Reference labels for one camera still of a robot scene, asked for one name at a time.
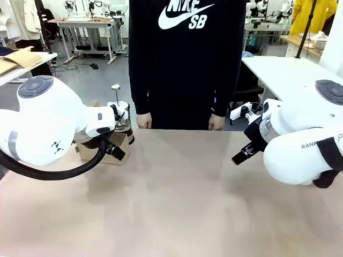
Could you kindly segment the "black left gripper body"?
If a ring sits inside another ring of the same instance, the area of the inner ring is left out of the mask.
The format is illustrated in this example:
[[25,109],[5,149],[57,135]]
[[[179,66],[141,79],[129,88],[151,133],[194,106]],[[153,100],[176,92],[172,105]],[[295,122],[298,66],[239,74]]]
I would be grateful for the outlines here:
[[106,153],[119,161],[125,157],[125,151],[121,150],[119,146],[113,144],[107,145]]

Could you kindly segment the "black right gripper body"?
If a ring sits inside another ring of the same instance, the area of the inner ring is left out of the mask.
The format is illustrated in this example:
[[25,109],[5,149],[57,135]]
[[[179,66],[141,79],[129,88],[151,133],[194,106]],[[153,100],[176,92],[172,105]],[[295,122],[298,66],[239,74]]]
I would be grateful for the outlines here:
[[261,117],[258,117],[245,129],[244,134],[250,140],[250,143],[247,145],[248,149],[251,149],[253,152],[263,152],[267,146],[267,142],[263,139],[259,126],[262,121]]

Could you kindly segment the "person's left hand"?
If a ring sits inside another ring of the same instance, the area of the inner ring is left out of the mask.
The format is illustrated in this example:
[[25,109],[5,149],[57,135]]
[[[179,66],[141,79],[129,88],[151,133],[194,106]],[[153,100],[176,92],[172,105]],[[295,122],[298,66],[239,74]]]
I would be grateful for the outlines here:
[[225,117],[220,117],[215,114],[211,114],[208,130],[209,131],[222,131],[225,125]]

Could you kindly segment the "person's right hand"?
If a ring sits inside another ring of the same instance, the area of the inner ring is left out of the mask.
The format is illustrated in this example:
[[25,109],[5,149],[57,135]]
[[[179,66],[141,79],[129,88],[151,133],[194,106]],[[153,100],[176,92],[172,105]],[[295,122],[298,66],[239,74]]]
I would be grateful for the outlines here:
[[139,129],[151,129],[152,127],[152,116],[151,113],[146,113],[136,116],[136,123]]

